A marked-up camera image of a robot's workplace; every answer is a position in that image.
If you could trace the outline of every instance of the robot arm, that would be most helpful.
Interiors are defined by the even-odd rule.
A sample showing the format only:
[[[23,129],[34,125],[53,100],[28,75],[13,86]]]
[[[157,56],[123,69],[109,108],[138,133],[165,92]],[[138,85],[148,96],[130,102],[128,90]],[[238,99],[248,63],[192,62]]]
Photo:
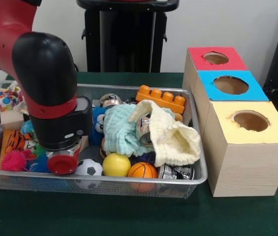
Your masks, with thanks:
[[[77,99],[75,66],[65,42],[32,32],[40,3],[0,0],[0,69],[23,91],[39,143],[49,151],[50,171],[68,174],[77,167],[81,136],[92,129],[91,103]]]

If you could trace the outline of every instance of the yellow box top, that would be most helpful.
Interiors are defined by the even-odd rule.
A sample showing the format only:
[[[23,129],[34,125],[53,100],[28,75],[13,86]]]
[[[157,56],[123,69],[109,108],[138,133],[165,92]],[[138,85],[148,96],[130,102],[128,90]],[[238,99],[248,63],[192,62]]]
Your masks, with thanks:
[[[229,144],[278,144],[278,112],[272,102],[212,102]]]

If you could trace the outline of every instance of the metal wire basket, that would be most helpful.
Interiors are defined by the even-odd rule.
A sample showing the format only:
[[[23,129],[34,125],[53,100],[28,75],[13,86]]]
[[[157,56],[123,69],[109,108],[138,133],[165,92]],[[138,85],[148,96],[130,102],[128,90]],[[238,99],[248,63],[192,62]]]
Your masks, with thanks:
[[[0,82],[0,88],[7,88],[10,81]],[[106,93],[115,93],[122,100],[135,97],[139,87],[102,86],[102,85],[78,85],[78,96],[87,96],[92,99],[93,104],[99,102],[100,97]],[[186,99],[186,108],[183,114],[186,125],[192,123],[199,132],[199,124],[195,109],[193,96],[186,90],[174,88],[161,88],[174,96],[180,95]],[[79,160],[92,158],[94,161],[103,163],[99,154],[99,147],[88,146],[79,155]],[[41,174],[32,172],[6,172],[0,171],[0,189],[46,191],[64,193],[88,193],[104,195],[125,196],[148,196],[166,198],[188,198],[198,184],[207,179],[207,167],[201,145],[200,160],[193,164],[195,177],[193,180],[168,180],[128,177],[106,177],[106,176],[55,176],[53,174]],[[132,186],[146,185],[151,191],[140,193]]]

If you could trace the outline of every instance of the white cloth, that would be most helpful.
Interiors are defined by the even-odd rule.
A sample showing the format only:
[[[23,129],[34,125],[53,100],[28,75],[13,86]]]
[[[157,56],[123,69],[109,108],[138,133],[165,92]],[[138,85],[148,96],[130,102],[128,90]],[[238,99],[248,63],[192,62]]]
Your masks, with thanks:
[[[200,136],[197,131],[175,121],[153,101],[144,100],[138,103],[128,121],[137,122],[148,112],[151,113],[149,129],[156,153],[155,167],[163,164],[184,166],[199,160]]]

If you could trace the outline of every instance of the red box top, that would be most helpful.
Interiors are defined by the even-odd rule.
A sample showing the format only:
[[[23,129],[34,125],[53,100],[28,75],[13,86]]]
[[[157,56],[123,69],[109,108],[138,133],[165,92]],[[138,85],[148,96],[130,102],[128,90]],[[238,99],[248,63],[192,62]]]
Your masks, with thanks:
[[[188,48],[197,70],[248,70],[234,48]]]

